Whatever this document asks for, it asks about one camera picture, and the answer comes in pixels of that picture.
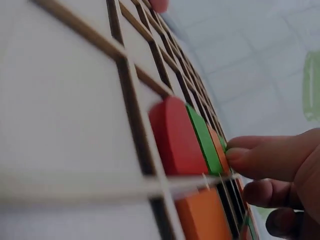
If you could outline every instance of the hand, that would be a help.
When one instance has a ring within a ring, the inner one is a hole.
[[[149,2],[157,13],[164,13],[168,9],[169,0],[149,0]]]
[[[271,235],[320,239],[320,129],[297,136],[236,137],[227,148],[231,168],[255,180],[245,186],[244,200],[278,208],[266,221]]]

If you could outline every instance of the orange piece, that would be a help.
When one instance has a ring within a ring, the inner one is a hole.
[[[225,155],[225,152],[224,152],[224,149],[220,143],[220,139],[218,137],[218,134],[216,133],[215,130],[213,130],[211,128],[211,126],[207,125],[208,127],[208,130],[209,130],[209,133],[211,135],[211,139],[213,141],[213,145],[215,147],[215,151],[216,153],[218,154],[218,157],[219,157],[219,160],[220,160],[220,163],[221,163],[221,166],[223,168],[223,171],[226,173],[226,174],[229,174],[230,173],[230,167],[229,167],[229,164],[227,162],[227,159],[226,159],[226,155]]]
[[[175,206],[187,240],[232,239],[217,189],[177,200]]]

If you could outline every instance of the green piece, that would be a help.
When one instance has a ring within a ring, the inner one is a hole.
[[[190,105],[186,105],[186,110],[191,119],[193,129],[198,139],[209,173],[218,176],[223,172],[223,168],[219,161],[219,157],[211,139],[206,122]]]
[[[320,122],[320,51],[310,51],[305,57],[302,106],[308,122]]]
[[[257,236],[256,229],[251,217],[249,218],[249,228],[250,228],[252,240],[257,240],[258,236]]]
[[[224,153],[226,153],[226,151],[227,151],[226,141],[225,141],[225,139],[224,139],[222,136],[220,136],[219,134],[218,134],[218,137],[219,137],[219,140],[220,140],[220,144],[222,145],[222,149],[223,149]]]

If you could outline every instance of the red piece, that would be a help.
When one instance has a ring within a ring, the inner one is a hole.
[[[164,13],[168,9],[169,0],[149,0],[149,2],[157,13]]]
[[[149,119],[167,175],[208,173],[183,101],[173,96],[167,97],[151,109]]]

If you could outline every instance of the fingernail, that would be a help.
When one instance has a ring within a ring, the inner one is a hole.
[[[248,152],[248,149],[234,147],[226,151],[225,157],[228,161],[235,161],[242,158],[246,152]]]

